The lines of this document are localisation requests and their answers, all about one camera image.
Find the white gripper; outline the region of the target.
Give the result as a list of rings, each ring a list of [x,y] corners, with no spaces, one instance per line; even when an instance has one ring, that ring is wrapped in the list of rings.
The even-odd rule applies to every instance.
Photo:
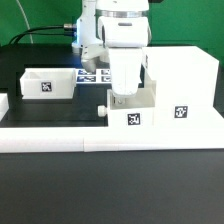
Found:
[[[141,48],[109,48],[112,92],[115,104],[123,105],[124,98],[136,95],[140,82]]]

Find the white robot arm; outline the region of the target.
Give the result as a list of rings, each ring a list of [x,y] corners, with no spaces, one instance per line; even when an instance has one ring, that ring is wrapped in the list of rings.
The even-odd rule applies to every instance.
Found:
[[[143,48],[151,42],[150,0],[82,0],[74,51],[94,72],[97,61],[109,64],[112,94],[124,102],[137,94]]]

